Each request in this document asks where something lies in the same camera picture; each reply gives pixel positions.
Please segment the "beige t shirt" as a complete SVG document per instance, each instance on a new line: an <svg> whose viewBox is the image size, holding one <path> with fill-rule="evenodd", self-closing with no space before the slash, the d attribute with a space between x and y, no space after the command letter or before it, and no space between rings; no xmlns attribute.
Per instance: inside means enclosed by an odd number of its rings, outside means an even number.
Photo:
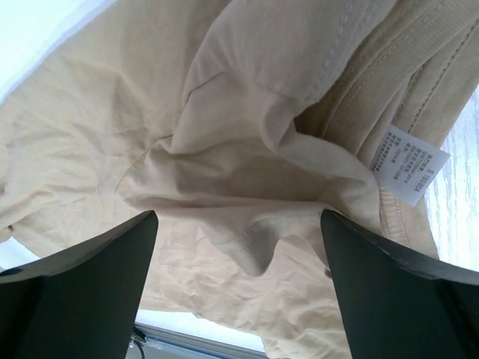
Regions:
<svg viewBox="0 0 479 359"><path fill-rule="evenodd" d="M391 129L439 147L478 86L476 1L116 1L1 104L1 239L38 257L153 210L140 306L349 358L320 216L429 257Z"/></svg>

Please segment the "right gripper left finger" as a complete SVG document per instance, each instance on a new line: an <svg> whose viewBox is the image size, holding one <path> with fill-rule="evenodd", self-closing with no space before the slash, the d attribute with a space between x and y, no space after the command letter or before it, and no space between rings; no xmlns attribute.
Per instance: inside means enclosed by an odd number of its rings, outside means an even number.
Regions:
<svg viewBox="0 0 479 359"><path fill-rule="evenodd" d="M124 358L158 230L147 211L1 272L2 358Z"/></svg>

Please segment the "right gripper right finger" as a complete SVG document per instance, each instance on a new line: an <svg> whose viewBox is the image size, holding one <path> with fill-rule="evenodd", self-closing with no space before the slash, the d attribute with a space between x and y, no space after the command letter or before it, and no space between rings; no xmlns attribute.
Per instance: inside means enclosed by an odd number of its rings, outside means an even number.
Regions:
<svg viewBox="0 0 479 359"><path fill-rule="evenodd" d="M478 273L321 215L353 358L477 358Z"/></svg>

